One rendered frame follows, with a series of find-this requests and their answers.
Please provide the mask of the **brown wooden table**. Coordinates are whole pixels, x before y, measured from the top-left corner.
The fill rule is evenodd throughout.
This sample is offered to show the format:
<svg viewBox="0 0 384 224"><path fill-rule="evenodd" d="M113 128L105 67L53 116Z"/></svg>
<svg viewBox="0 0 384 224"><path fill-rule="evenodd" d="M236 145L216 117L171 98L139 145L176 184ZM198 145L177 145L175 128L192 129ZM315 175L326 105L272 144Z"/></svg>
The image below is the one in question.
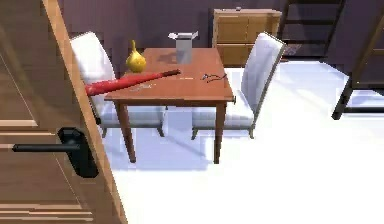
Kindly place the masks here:
<svg viewBox="0 0 384 224"><path fill-rule="evenodd" d="M188 64L176 62L174 48L147 48L143 52L147 65L145 72L180 70L175 76L151 80L144 89L132 86L113 91L105 96L107 101L115 104L120 128L124 137L129 160L136 161L134 144L129 124L128 108L130 106L177 106L177 107L214 107L215 140L214 162L219 162L226 106L234 100L232 89L226 78L207 82L202 79L205 74L224 74L224 67L218 51L214 48L194 48L192 59Z"/></svg>

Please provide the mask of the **black eyeglasses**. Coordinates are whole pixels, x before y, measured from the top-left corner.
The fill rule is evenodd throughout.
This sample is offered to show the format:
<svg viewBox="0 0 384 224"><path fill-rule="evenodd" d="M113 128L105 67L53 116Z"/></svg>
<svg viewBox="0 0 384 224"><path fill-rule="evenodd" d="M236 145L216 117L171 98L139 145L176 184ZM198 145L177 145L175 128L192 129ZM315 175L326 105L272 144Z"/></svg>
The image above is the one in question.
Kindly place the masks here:
<svg viewBox="0 0 384 224"><path fill-rule="evenodd" d="M206 83L212 82L212 81L217 81L217 80L222 80L227 77L227 74L224 73L222 76L219 75L214 75L214 74L204 74L202 76L202 80L204 80Z"/></svg>

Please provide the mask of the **grey open box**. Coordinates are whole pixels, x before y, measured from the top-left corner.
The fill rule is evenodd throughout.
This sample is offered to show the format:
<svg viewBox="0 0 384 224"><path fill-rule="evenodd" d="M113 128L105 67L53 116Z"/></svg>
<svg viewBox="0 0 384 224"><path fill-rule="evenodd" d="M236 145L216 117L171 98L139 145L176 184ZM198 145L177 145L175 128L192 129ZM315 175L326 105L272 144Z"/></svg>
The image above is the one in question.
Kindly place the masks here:
<svg viewBox="0 0 384 224"><path fill-rule="evenodd" d="M176 61L178 64L188 64L192 58L193 40L199 36L199 32L193 33L169 33L168 38L176 41Z"/></svg>

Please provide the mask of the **red baseball bat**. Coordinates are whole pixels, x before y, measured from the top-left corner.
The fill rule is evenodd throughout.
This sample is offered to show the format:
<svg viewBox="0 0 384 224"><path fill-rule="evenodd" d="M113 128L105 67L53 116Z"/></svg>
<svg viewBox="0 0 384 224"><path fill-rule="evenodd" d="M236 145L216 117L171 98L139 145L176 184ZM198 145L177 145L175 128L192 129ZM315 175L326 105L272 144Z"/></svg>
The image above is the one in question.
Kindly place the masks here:
<svg viewBox="0 0 384 224"><path fill-rule="evenodd" d="M104 80L99 82L94 82L91 84L85 85L85 91L88 96L96 96L104 93L109 93L112 91L128 88L135 86L147 81L160 79L163 77L173 76L180 74L179 69L166 71L162 73L153 73L153 74L139 74L139 75L129 75L120 79L114 80Z"/></svg>

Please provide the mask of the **yellow gourd vase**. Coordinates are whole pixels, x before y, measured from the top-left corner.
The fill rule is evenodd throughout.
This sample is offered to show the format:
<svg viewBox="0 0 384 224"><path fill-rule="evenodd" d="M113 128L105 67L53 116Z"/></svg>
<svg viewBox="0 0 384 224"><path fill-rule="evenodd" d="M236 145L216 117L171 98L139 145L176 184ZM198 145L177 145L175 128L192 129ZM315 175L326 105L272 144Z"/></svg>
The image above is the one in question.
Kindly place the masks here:
<svg viewBox="0 0 384 224"><path fill-rule="evenodd" d="M141 73L146 67L146 59L137 51L136 42L131 41L132 49L126 59L128 69L133 73Z"/></svg>

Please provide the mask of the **white upholstered chair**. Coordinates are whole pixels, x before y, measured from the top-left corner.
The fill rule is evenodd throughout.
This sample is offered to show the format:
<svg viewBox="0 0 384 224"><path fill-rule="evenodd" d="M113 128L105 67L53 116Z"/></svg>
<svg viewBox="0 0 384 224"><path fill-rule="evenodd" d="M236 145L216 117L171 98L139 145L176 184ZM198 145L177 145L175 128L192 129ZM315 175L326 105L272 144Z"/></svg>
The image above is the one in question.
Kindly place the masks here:
<svg viewBox="0 0 384 224"><path fill-rule="evenodd" d="M234 89L234 101L226 107L224 130L247 130L254 138L256 120L262 108L269 84L284 53L285 44L262 32L251 49L239 89Z"/></svg>
<svg viewBox="0 0 384 224"><path fill-rule="evenodd" d="M112 63L94 32L86 32L71 39L81 77L86 84L113 80L115 73ZM100 119L99 126L105 137L108 128L119 128L115 105L105 101L105 95L91 97L93 109ZM164 136L163 122L166 108L164 106L128 106L129 123L132 128L156 128L161 137Z"/></svg>

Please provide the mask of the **light wooden chest of drawers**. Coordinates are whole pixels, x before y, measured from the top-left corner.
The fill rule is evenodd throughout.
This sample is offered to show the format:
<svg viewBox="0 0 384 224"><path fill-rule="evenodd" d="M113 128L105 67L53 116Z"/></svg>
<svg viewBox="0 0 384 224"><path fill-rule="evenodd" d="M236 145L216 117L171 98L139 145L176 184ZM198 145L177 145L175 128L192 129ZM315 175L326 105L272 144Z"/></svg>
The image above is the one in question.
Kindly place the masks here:
<svg viewBox="0 0 384 224"><path fill-rule="evenodd" d="M243 67L257 36L277 35L282 13L274 9L214 9L212 47L225 67Z"/></svg>

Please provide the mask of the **dark wooden ladder shelf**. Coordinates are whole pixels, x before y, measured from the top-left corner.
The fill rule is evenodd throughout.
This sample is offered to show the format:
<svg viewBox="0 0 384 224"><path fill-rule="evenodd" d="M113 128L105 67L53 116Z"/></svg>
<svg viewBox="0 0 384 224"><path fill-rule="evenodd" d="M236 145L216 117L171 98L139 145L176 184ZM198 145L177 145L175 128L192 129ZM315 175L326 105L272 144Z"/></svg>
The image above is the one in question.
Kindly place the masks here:
<svg viewBox="0 0 384 224"><path fill-rule="evenodd" d="M349 78L332 113L334 120L339 120L343 113L384 113L384 106L348 107L347 104L354 90L384 91L384 78L365 80L362 75L372 56L384 56L384 48L376 48L376 43L384 33L384 6L370 32L366 45L361 51L357 63L349 73Z"/></svg>
<svg viewBox="0 0 384 224"><path fill-rule="evenodd" d="M287 0L277 34L286 44L283 61L324 62L345 2Z"/></svg>

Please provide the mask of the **brown wooden room door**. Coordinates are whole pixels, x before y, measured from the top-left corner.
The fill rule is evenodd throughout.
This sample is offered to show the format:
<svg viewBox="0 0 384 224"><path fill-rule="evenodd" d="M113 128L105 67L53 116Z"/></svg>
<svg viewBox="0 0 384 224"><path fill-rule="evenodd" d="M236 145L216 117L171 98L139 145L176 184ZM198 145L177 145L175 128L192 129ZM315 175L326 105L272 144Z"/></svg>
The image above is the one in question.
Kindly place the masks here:
<svg viewBox="0 0 384 224"><path fill-rule="evenodd" d="M97 177L12 151L62 127L85 134ZM128 224L57 0L0 0L0 224Z"/></svg>

